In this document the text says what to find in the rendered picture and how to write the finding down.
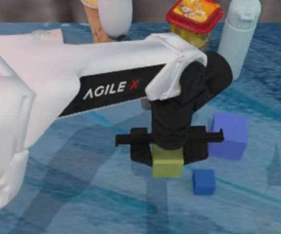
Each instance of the yellow-green block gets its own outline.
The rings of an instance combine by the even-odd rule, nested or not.
[[[182,177],[184,167],[183,149],[164,150],[152,145],[152,176],[154,178]]]

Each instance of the red lid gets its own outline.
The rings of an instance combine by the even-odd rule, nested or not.
[[[210,3],[216,3],[215,0],[206,0],[206,1]],[[174,24],[181,28],[185,28],[192,32],[196,32],[200,34],[205,34],[210,32],[223,16],[223,10],[220,7],[218,7],[217,9],[214,10],[214,12],[210,16],[208,16],[205,22],[197,22],[185,16],[178,15],[174,12],[174,9],[181,3],[182,0],[179,0],[176,2],[175,5],[172,6],[172,8],[166,14],[166,21],[168,23]]]

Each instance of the table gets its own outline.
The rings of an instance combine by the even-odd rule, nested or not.
[[[90,43],[86,24],[0,23],[0,34],[61,28],[67,43]],[[222,25],[209,45],[216,50]],[[131,27],[132,39],[168,32]],[[24,184],[0,211],[0,234],[281,234],[281,24],[259,24],[240,78],[194,116],[217,110],[249,116],[239,162],[211,157],[181,179],[153,179],[114,136],[149,127],[140,101],[56,121],[31,148]],[[214,196],[193,196],[191,170],[214,169]]]

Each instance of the blue cube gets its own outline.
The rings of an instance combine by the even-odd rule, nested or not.
[[[195,195],[213,195],[216,188],[214,170],[197,169],[192,175],[193,193]]]
[[[240,160],[248,139],[248,118],[232,113],[216,112],[211,132],[224,132],[225,140],[208,144],[208,155]]]

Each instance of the large purple block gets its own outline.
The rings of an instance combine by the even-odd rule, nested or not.
[[[248,118],[232,113],[216,112],[211,132],[224,132],[225,140],[208,144],[208,155],[240,160],[247,145]]]

